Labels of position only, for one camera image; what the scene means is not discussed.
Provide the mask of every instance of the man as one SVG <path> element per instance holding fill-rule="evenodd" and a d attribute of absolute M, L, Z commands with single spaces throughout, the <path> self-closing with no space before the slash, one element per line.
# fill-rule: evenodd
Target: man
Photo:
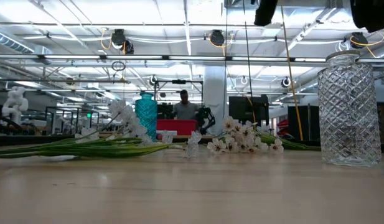
<path fill-rule="evenodd" d="M 174 105 L 174 114 L 177 119 L 195 119 L 195 114 L 199 110 L 199 106 L 188 101 L 186 90 L 180 92 L 180 102 Z"/>

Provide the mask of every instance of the wooden table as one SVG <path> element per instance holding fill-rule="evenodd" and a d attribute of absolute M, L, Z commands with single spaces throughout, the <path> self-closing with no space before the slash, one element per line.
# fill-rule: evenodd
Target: wooden table
<path fill-rule="evenodd" d="M 135 159 L 0 160 L 0 223 L 384 223 L 374 168 L 281 156 L 177 150 Z"/>

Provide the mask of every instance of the clear glass vase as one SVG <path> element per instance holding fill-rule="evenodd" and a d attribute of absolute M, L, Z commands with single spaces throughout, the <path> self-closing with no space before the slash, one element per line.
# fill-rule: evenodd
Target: clear glass vase
<path fill-rule="evenodd" d="M 136 101 L 135 113 L 141 120 L 141 125 L 148 129 L 148 136 L 156 140 L 157 102 L 152 100 L 153 94 L 141 93 L 141 99 Z"/>
<path fill-rule="evenodd" d="M 337 52 L 318 73 L 321 148 L 324 162 L 372 166 L 381 158 L 373 68 L 355 63 L 360 53 Z"/>

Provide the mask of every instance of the blue vase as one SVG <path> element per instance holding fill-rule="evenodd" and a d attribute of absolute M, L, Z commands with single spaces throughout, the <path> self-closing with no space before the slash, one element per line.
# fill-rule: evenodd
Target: blue vase
<path fill-rule="evenodd" d="M 148 129 L 148 136 L 156 140 L 157 102 L 152 100 L 153 94 L 141 93 L 142 98 L 136 101 L 136 116 L 141 120 L 141 125 Z"/>

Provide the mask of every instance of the white pillar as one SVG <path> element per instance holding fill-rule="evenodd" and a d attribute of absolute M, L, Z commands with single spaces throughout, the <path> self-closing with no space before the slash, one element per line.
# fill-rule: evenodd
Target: white pillar
<path fill-rule="evenodd" d="M 218 135 L 222 132 L 223 118 L 228 116 L 225 67 L 205 67 L 203 85 L 204 105 L 211 109 L 215 117 L 215 125 L 208 129 L 208 134 Z"/>

